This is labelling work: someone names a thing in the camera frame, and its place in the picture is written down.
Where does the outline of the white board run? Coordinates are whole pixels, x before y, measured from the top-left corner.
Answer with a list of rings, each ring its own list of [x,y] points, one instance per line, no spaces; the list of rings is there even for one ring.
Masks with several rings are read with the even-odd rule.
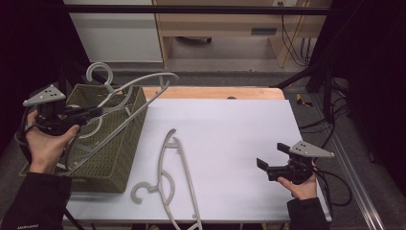
[[[167,222],[160,196],[134,185],[157,184],[159,153],[167,133],[183,146],[201,219],[206,222],[271,222],[288,218],[291,194],[268,180],[257,159],[271,166],[286,164],[277,151],[301,139],[286,100],[157,100],[148,110],[124,193],[72,195],[68,209],[78,220]],[[167,149],[163,168],[175,181],[170,210],[180,222],[192,221],[192,201],[180,156]]]

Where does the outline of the person's left hand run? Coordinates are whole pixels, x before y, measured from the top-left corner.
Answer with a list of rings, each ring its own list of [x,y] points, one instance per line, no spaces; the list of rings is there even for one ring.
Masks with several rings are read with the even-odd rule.
[[[28,115],[27,123],[31,125],[31,128],[25,134],[32,156],[30,172],[53,174],[65,147],[76,137],[79,126],[73,125],[64,134],[52,136],[41,132],[37,126],[34,126],[36,116],[36,110]]]

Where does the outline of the person's right hand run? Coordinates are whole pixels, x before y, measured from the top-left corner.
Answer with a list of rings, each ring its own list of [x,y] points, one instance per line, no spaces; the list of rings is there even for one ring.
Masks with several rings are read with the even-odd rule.
[[[299,185],[294,184],[284,177],[279,177],[277,181],[299,200],[317,197],[317,179],[315,173],[313,173],[307,181]]]

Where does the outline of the green woven basket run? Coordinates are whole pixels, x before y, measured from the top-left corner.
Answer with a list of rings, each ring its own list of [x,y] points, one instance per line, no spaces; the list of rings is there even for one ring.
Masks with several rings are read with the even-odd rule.
[[[100,85],[78,84],[72,93],[66,96],[66,104],[69,107],[97,106],[108,94],[108,90]],[[116,96],[125,96],[126,90]],[[147,100],[143,89],[134,85],[132,95],[135,98],[133,113],[137,111]],[[138,147],[141,131],[147,115],[147,108],[139,113],[124,132],[115,139],[101,154],[93,157],[83,168],[71,175],[65,175],[72,179],[72,190],[75,192],[89,193],[122,193],[131,171],[132,161]],[[63,175],[57,165],[63,161],[69,149],[64,150],[55,168],[55,174]]]

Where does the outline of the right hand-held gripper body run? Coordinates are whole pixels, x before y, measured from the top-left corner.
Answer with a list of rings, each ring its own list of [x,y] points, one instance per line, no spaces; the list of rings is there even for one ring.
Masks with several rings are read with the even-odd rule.
[[[287,153],[289,161],[282,167],[269,167],[266,171],[269,181],[276,181],[279,177],[284,177],[296,185],[307,181],[313,174],[314,158],[333,158],[335,154],[309,144],[305,141],[299,141],[290,147]]]

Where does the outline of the dark curtain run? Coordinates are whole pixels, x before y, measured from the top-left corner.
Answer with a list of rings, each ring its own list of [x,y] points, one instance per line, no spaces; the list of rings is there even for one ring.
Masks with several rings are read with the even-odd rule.
[[[406,193],[406,0],[332,0],[312,62],[349,83],[350,107],[374,156]]]
[[[67,0],[0,0],[0,155],[20,124],[22,102],[62,71],[79,80],[90,64]]]

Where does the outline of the yellow and black tool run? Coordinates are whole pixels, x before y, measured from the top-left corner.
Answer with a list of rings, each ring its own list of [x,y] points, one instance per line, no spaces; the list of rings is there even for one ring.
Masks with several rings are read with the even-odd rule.
[[[307,106],[307,107],[313,107],[313,103],[305,102],[302,99],[301,94],[296,94],[296,103],[299,104],[299,105]]]

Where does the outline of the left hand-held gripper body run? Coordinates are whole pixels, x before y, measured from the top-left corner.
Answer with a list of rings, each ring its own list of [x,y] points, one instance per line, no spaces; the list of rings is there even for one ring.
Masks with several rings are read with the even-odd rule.
[[[72,126],[80,125],[78,110],[66,104],[66,95],[53,84],[34,93],[23,102],[23,105],[28,109],[35,108],[37,111],[33,123],[23,119],[24,131],[28,131],[31,127],[38,127],[43,133],[59,136]]]

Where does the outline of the grey plastic clothes hanger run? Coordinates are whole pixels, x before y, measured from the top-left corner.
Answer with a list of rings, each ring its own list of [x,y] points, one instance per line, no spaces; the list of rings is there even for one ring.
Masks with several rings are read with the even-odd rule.
[[[192,177],[189,170],[188,162],[186,159],[186,154],[184,152],[183,146],[181,141],[174,137],[173,134],[176,132],[175,128],[172,128],[166,135],[164,142],[162,144],[159,159],[158,159],[158,167],[157,167],[157,184],[151,185],[146,181],[140,182],[133,186],[130,192],[130,197],[132,201],[136,204],[141,204],[143,201],[140,197],[137,196],[137,192],[139,189],[147,189],[150,194],[157,193],[162,201],[164,210],[172,224],[172,226],[176,230],[181,230],[181,227],[176,222],[174,215],[170,210],[170,204],[175,195],[175,181],[173,177],[163,168],[164,164],[164,156],[166,150],[176,150],[176,153],[180,156],[182,168],[186,176],[187,186],[189,190],[189,195],[192,201],[192,219],[194,223],[187,229],[187,230],[203,230],[203,223],[199,212],[199,207],[194,191],[194,187],[192,185]]]
[[[103,68],[107,72],[107,81],[103,84],[104,87],[108,90],[108,94],[106,98],[100,102],[97,107],[102,108],[102,115],[97,116],[96,118],[93,118],[90,123],[93,123],[94,121],[98,120],[99,123],[97,127],[90,133],[86,135],[77,135],[71,142],[69,149],[65,155],[65,164],[64,164],[64,170],[65,172],[63,175],[71,175],[74,171],[76,171],[79,167],[81,167],[87,160],[89,160],[91,157],[93,157],[100,149],[102,149],[109,141],[111,141],[117,134],[119,134],[127,125],[142,111],[144,111],[149,104],[151,104],[155,99],[157,99],[163,92],[165,92],[169,88],[170,80],[164,81],[164,76],[167,77],[173,77],[176,81],[179,80],[179,77],[171,72],[164,72],[164,73],[154,73],[154,74],[149,74],[143,77],[140,77],[136,80],[132,80],[127,82],[126,84],[120,86],[119,88],[113,88],[111,86],[111,83],[113,81],[113,71],[112,69],[103,62],[95,62],[92,63],[86,70],[86,78],[89,81],[93,80],[92,74],[93,71],[97,68]],[[137,111],[134,113],[130,113],[129,110],[127,109],[129,107],[128,101],[131,98],[133,88],[136,82],[158,77],[159,82],[160,82],[160,88],[161,90],[153,96],[149,101],[147,101],[144,105],[142,105]],[[114,96],[118,95],[119,93],[123,93],[126,90],[126,96],[125,98],[117,105],[114,107],[103,107],[106,103],[108,103]],[[70,167],[70,158],[71,158],[71,152],[73,147],[76,145],[78,139],[84,139],[91,137],[92,135],[96,134],[99,129],[102,127],[102,121],[103,117],[113,113],[115,111],[120,111],[124,109],[127,112],[128,117],[119,125],[117,126],[110,134],[108,134],[100,143],[93,149],[90,149],[87,154],[84,154],[83,156],[80,157],[80,161],[78,163],[75,163],[73,168]]]
[[[112,145],[130,124],[134,104],[135,98],[130,94],[113,96],[100,102],[102,115],[91,119],[82,128],[57,169],[62,174],[71,175]]]

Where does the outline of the wooden table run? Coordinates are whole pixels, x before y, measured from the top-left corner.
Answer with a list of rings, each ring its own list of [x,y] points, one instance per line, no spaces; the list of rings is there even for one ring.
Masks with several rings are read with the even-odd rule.
[[[279,88],[173,86],[161,94],[163,99],[284,100]]]

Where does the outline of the aluminium rail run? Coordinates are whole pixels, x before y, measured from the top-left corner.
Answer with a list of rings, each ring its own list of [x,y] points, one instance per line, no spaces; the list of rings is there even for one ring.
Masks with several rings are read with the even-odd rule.
[[[370,157],[365,152],[359,133],[354,127],[344,132],[344,128],[350,125],[350,118],[347,121],[344,120],[344,115],[350,113],[345,97],[333,99],[327,110],[324,110],[324,101],[319,96],[312,95],[311,99],[320,115],[327,118],[327,113],[331,113],[332,128],[327,130],[325,146],[334,150],[336,161],[368,228],[386,230],[367,191],[367,180],[361,177],[361,172],[365,170],[363,164],[369,163]]]

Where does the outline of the light wooden desk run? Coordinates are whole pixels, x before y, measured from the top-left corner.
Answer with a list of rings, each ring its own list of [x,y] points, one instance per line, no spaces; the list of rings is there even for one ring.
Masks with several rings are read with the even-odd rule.
[[[155,6],[242,6],[328,8],[332,0],[152,0]],[[297,57],[299,40],[318,38],[323,15],[174,14],[156,15],[163,37],[264,36],[269,39],[280,67]]]

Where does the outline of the black metal stand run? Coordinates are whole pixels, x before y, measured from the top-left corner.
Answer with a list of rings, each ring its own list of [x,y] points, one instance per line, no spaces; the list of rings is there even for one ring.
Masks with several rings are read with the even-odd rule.
[[[295,74],[287,80],[284,80],[275,85],[275,88],[284,89],[288,85],[301,80],[304,77],[309,77],[305,86],[308,93],[316,93],[320,88],[323,88],[323,115],[329,123],[333,120],[331,112],[331,91],[332,91],[332,76],[331,68],[328,64],[316,63],[305,68],[303,71]]]
[[[86,68],[74,61],[64,61],[59,65],[56,75],[58,89],[69,95],[72,87],[83,83],[82,77],[86,76]]]

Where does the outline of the black horizontal frame bar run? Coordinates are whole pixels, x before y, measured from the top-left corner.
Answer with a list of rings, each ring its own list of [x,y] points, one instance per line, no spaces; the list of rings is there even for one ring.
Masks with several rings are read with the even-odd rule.
[[[67,12],[77,13],[182,13],[182,14],[270,14],[328,15],[330,8],[296,7],[227,7],[227,6],[147,6],[147,5],[65,5]]]

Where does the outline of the white cabinet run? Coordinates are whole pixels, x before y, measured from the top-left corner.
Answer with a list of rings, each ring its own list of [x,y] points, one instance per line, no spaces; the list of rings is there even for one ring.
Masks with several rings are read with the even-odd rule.
[[[91,62],[162,62],[153,13],[71,13]]]

